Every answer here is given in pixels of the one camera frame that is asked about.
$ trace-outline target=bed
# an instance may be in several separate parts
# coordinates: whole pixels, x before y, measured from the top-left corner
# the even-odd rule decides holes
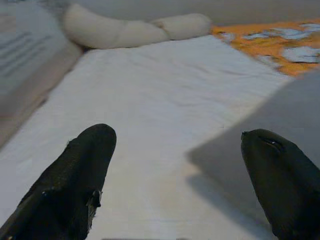
[[[117,146],[87,239],[273,239],[190,158],[246,130],[242,122],[296,81],[212,35],[89,50],[1,149],[0,224],[69,140],[105,123]]]

